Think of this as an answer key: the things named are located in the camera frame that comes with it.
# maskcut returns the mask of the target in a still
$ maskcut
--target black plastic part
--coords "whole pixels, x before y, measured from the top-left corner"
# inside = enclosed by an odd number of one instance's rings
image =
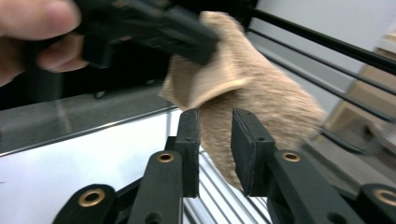
[[[199,196],[200,117],[197,109],[183,112],[177,127],[175,151],[183,158],[183,197]]]
[[[356,210],[366,223],[396,223],[396,189],[381,184],[362,186]]]
[[[33,102],[47,102],[62,97],[63,74],[51,73],[37,65],[37,56],[51,44],[60,40],[56,37],[43,41],[26,41],[24,43],[24,60],[26,72],[21,75],[23,91],[27,99]]]
[[[98,68],[109,67],[110,45],[131,39],[140,45],[178,54],[192,62],[209,62],[218,36],[198,17],[168,1],[75,0],[81,11],[77,32],[85,35],[83,58]]]
[[[141,181],[142,178],[139,178],[132,184],[117,191],[117,209],[119,210],[119,215],[116,223],[126,223],[128,221]]]
[[[265,163],[276,151],[275,140],[247,110],[233,110],[231,150],[244,194],[252,197],[266,195],[264,182],[269,171]]]
[[[104,198],[98,204],[84,207],[80,205],[80,198],[89,190],[102,190]],[[93,198],[87,197],[87,201],[96,200],[94,197],[100,197],[93,193]],[[54,224],[107,224],[114,223],[118,215],[116,206],[116,193],[108,185],[89,185],[77,191],[58,213],[53,221]]]
[[[279,150],[269,167],[296,223],[364,223],[301,153]]]
[[[251,112],[233,110],[231,142],[245,194],[268,197],[275,223],[363,223],[306,157],[276,150]]]
[[[154,153],[148,160],[128,223],[181,223],[181,171],[181,156],[177,152]]]

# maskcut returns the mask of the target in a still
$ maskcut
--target finger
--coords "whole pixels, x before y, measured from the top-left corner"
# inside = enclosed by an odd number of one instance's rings
[[[69,33],[80,21],[70,0],[0,0],[0,34],[37,40]]]
[[[87,66],[88,63],[81,58],[75,58],[67,63],[63,63],[55,68],[50,69],[53,73],[71,72]]]
[[[20,42],[0,37],[0,87],[23,72]]]
[[[69,34],[59,42],[43,50],[37,57],[37,63],[46,70],[51,70],[60,65],[80,58],[83,45],[81,35]]]

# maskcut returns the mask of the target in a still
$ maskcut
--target screw hole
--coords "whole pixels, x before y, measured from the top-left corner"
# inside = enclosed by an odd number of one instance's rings
[[[160,156],[158,156],[157,160],[160,162],[169,162],[169,161],[172,161],[174,158],[175,158],[175,156],[172,154],[163,153]]]
[[[327,215],[327,219],[335,224],[347,224],[347,221],[341,215],[336,213],[330,213],[329,215]]]
[[[283,159],[287,161],[299,161],[300,157],[297,154],[286,152],[282,154]]]
[[[105,198],[105,192],[102,189],[89,189],[85,191],[78,199],[82,207],[91,207],[99,204]]]
[[[92,193],[92,194],[89,194],[87,197],[85,197],[85,201],[92,202],[92,201],[95,201],[98,198],[99,198],[99,194],[98,193]]]

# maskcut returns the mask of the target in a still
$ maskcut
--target white surface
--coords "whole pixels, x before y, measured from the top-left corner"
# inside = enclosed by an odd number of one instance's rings
[[[172,113],[171,135],[179,114]],[[165,136],[160,115],[0,158],[0,223],[51,223],[85,186],[123,188],[143,175]]]

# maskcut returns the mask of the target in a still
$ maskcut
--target metal bar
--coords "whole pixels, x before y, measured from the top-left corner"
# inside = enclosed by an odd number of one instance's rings
[[[389,122],[389,123],[395,123],[396,122],[395,118],[392,118],[389,115],[387,115],[387,114],[385,114],[385,113],[383,113],[381,111],[373,109],[373,108],[363,104],[362,102],[360,102],[360,101],[358,101],[356,99],[353,99],[352,97],[344,94],[343,92],[340,92],[340,91],[338,91],[338,90],[336,90],[336,89],[334,89],[334,88],[332,88],[332,87],[330,87],[330,86],[328,86],[328,85],[326,85],[326,84],[314,79],[313,77],[311,77],[311,76],[309,76],[309,75],[307,75],[307,74],[305,74],[305,73],[303,73],[303,72],[301,72],[301,71],[299,71],[299,70],[297,70],[295,68],[292,68],[289,65],[287,65],[285,63],[282,63],[281,61],[279,61],[279,60],[277,60],[277,59],[275,59],[275,58],[273,58],[273,57],[271,57],[269,55],[266,55],[265,53],[263,53],[261,51],[260,51],[260,53],[263,56],[265,56],[269,61],[271,61],[273,63],[276,63],[276,64],[286,68],[287,70],[291,71],[295,75],[297,75],[299,77],[302,77],[303,79],[305,79],[305,80],[307,80],[307,81],[309,81],[309,82],[321,87],[323,90],[328,91],[331,94],[334,94],[334,95],[338,96],[339,98],[341,98],[341,99],[343,99],[343,100],[345,100],[345,101],[357,106],[358,108],[360,108],[360,109],[362,109],[362,110],[364,110],[364,111],[366,111],[366,112],[368,112],[368,113],[370,113],[370,114],[372,114],[372,115],[374,115],[374,116],[376,116],[376,117],[378,117],[378,118],[380,118],[380,119],[382,119],[382,120],[384,120],[386,122]]]
[[[304,55],[304,56],[307,57],[307,58],[310,58],[310,59],[312,59],[312,60],[314,60],[314,61],[316,61],[316,62],[318,62],[318,63],[322,63],[322,64],[324,64],[324,65],[326,65],[326,66],[328,66],[328,67],[330,67],[330,68],[332,68],[332,69],[334,69],[334,70],[336,70],[336,71],[338,71],[338,72],[341,72],[341,73],[343,73],[343,74],[345,74],[345,75],[347,75],[347,76],[350,76],[350,77],[354,77],[354,78],[356,78],[357,80],[359,80],[359,81],[361,81],[361,82],[364,82],[364,83],[367,83],[367,84],[369,84],[369,85],[372,85],[372,86],[374,86],[374,87],[380,89],[381,91],[385,91],[385,92],[390,93],[390,94],[392,94],[392,95],[396,95],[396,90],[391,89],[391,88],[389,88],[389,87],[387,87],[387,86],[385,86],[385,85],[382,85],[382,84],[379,83],[379,82],[373,81],[373,80],[371,80],[370,78],[362,77],[362,76],[360,76],[360,75],[357,75],[357,74],[354,74],[354,73],[352,73],[352,72],[349,72],[349,71],[347,71],[345,68],[342,68],[342,67],[340,67],[340,66],[338,66],[338,65],[336,65],[336,64],[333,64],[333,63],[326,62],[326,61],[320,59],[320,58],[317,57],[317,56],[314,56],[314,55],[309,54],[309,53],[306,53],[306,52],[304,52],[304,51],[302,51],[302,50],[300,50],[300,49],[297,49],[297,48],[295,48],[295,47],[292,47],[291,45],[288,45],[288,44],[286,44],[286,43],[284,43],[284,42],[282,42],[282,41],[279,41],[279,40],[277,40],[277,39],[274,39],[274,38],[272,38],[272,37],[269,36],[269,35],[262,34],[262,33],[258,32],[258,31],[252,30],[252,29],[250,29],[250,28],[246,28],[246,29],[247,29],[248,32],[251,32],[251,33],[253,33],[253,34],[255,34],[255,35],[259,35],[259,36],[264,37],[264,38],[266,38],[266,39],[268,39],[268,40],[271,40],[271,41],[273,41],[273,42],[275,42],[275,43],[277,43],[277,44],[279,44],[279,45],[281,45],[281,46],[283,46],[283,47],[285,47],[285,48],[287,48],[287,49],[291,49],[291,50],[293,50],[293,51],[295,51],[295,52],[297,52],[297,53],[299,53],[299,54]]]
[[[249,13],[252,17],[258,18],[262,21],[269,22],[279,28],[282,28],[296,35],[309,39],[326,48],[333,49],[353,59],[356,59],[363,63],[368,63],[385,72],[396,75],[396,62],[384,56],[375,54],[366,49],[358,48],[356,46],[340,41],[328,35],[324,35],[319,32],[307,29],[293,22],[280,19],[279,17],[260,11],[256,8],[248,7],[247,13]]]

